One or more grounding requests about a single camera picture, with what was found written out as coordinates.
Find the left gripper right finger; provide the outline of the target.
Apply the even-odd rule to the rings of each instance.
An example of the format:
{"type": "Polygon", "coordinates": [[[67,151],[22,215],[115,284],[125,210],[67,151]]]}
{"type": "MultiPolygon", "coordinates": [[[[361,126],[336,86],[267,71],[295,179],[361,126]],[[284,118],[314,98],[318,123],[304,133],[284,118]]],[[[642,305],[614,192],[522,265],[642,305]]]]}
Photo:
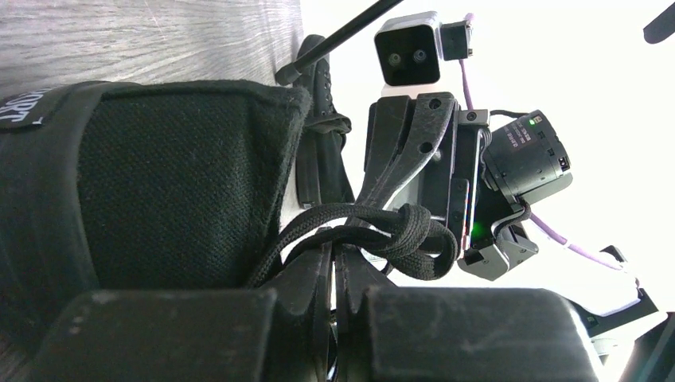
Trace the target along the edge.
{"type": "Polygon", "coordinates": [[[337,319],[337,377],[339,382],[370,381],[372,329],[369,290],[393,282],[377,270],[359,248],[341,245],[334,250],[337,319]]]}

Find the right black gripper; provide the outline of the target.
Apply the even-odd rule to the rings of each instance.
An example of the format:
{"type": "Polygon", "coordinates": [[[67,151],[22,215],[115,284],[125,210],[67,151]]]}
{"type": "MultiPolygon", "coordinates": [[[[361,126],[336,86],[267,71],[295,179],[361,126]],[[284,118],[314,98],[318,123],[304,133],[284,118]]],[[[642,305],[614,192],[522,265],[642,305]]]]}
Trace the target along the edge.
{"type": "Polygon", "coordinates": [[[376,209],[422,205],[452,231],[464,252],[470,247],[490,112],[456,111],[456,106],[450,92],[415,99],[389,96],[373,103],[357,203],[376,209]]]}

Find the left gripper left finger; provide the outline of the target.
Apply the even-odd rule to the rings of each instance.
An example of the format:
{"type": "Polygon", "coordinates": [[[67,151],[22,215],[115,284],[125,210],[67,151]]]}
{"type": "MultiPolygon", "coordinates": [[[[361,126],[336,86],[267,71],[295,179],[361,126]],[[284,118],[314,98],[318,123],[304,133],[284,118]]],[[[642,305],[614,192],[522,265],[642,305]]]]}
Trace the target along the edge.
{"type": "Polygon", "coordinates": [[[332,247],[303,252],[264,285],[276,292],[266,381],[325,381],[329,368],[332,247]]]}

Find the black canvas shoe with laces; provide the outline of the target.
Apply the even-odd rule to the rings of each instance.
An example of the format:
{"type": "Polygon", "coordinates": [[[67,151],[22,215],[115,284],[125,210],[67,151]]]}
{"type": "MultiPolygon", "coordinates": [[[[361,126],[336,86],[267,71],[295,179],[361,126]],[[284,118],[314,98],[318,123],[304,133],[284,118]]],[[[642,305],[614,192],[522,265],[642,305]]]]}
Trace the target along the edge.
{"type": "Polygon", "coordinates": [[[281,251],[340,240],[416,279],[443,277],[451,232],[421,207],[340,199],[280,215],[312,107],[246,80],[84,82],[1,101],[1,334],[25,349],[98,289],[257,287],[281,251]]]}

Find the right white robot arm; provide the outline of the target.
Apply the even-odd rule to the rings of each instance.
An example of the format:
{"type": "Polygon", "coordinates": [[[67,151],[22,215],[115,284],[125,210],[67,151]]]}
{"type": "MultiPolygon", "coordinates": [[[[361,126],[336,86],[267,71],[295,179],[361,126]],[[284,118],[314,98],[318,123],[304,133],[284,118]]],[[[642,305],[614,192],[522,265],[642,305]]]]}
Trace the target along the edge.
{"type": "Polygon", "coordinates": [[[492,131],[489,110],[449,92],[389,96],[369,108],[360,202],[419,204],[455,235],[459,267],[494,281],[538,252],[533,204],[572,183],[568,153],[540,111],[492,131]]]}

